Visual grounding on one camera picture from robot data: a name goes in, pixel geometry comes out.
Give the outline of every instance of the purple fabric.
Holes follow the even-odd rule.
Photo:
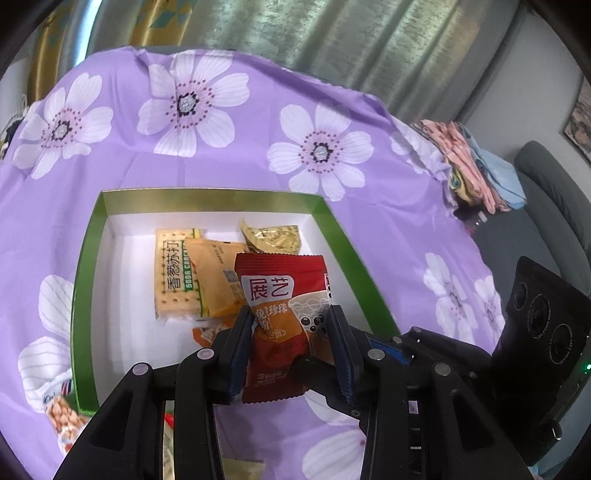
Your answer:
[[[492,352],[498,295],[449,215],[446,172],[379,100],[259,57],[89,57],[32,108],[0,166],[2,434],[35,480],[53,476],[63,457],[40,412],[67,389],[64,299],[101,190],[319,192],[403,332],[418,325]],[[359,478],[362,433],[316,396],[219,413],[225,454],[264,461],[265,480]]]

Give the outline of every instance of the blue cloth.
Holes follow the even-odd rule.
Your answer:
[[[470,131],[462,124],[457,124],[457,127],[470,147],[474,162],[486,174],[499,196],[513,210],[523,208],[526,202],[525,193],[515,167],[494,153],[481,149]]]

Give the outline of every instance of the gray sofa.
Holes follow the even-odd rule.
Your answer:
[[[522,255],[591,296],[590,200],[538,142],[531,141],[519,151],[515,167],[527,205],[491,217],[474,235],[482,259],[492,271],[503,308]],[[589,405],[591,382],[560,422],[563,439],[537,465],[545,480],[560,470],[579,444],[591,422]]]

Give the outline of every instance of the green box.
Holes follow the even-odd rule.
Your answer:
[[[301,253],[324,255],[333,298],[351,324],[386,338],[398,334],[376,285],[321,196],[192,188],[102,192],[74,284],[72,370],[82,414],[93,415],[132,364],[147,361],[156,368],[182,360],[192,345],[197,349],[189,327],[185,339],[185,325],[161,325],[155,319],[155,230],[200,228],[208,238],[240,241],[242,217],[254,227],[298,224]],[[155,343],[160,339],[162,345]]]

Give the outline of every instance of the camera lens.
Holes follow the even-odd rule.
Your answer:
[[[573,331],[565,323],[558,325],[550,339],[550,360],[556,365],[562,364],[573,346]]]
[[[521,310],[523,305],[525,305],[525,301],[527,300],[527,286],[525,283],[521,282],[517,285],[515,289],[515,295],[513,295],[513,302],[515,303],[515,308],[517,310]]]
[[[527,327],[534,336],[540,338],[550,321],[550,304],[542,295],[536,296],[531,302],[530,313],[528,315]]]

